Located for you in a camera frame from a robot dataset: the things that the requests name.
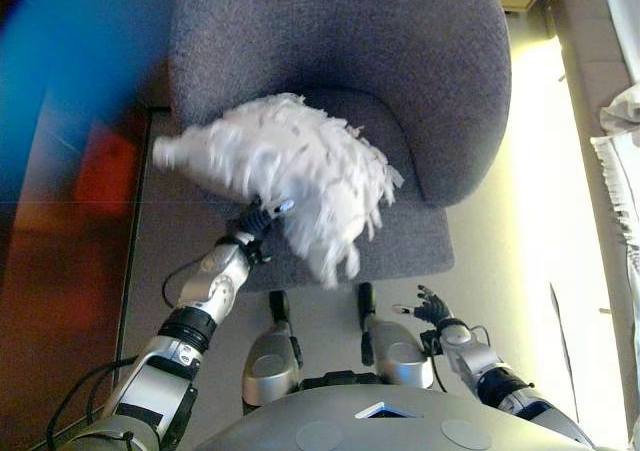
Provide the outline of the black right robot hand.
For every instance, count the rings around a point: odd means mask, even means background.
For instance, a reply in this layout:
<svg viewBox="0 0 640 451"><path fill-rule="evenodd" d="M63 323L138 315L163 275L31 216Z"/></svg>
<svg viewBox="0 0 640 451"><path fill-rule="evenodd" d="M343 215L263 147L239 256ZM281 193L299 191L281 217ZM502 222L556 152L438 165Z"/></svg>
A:
<svg viewBox="0 0 640 451"><path fill-rule="evenodd" d="M435 292L422 284L418 285L417 289L421 305L394 304L391 307L392 311L400 315L413 316L432 325L438 325L442 320L452 317L448 306Z"/></svg>

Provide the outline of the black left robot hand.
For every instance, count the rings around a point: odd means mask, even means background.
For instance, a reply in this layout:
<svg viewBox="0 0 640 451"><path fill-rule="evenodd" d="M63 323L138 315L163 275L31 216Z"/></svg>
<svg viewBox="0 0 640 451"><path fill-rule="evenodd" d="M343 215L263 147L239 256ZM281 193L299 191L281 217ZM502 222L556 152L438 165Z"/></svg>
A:
<svg viewBox="0 0 640 451"><path fill-rule="evenodd" d="M237 221L236 229L239 233L250 235L253 240L264 240L272 224L293 210L295 201L285 199L275 205L265 205L256 196Z"/></svg>

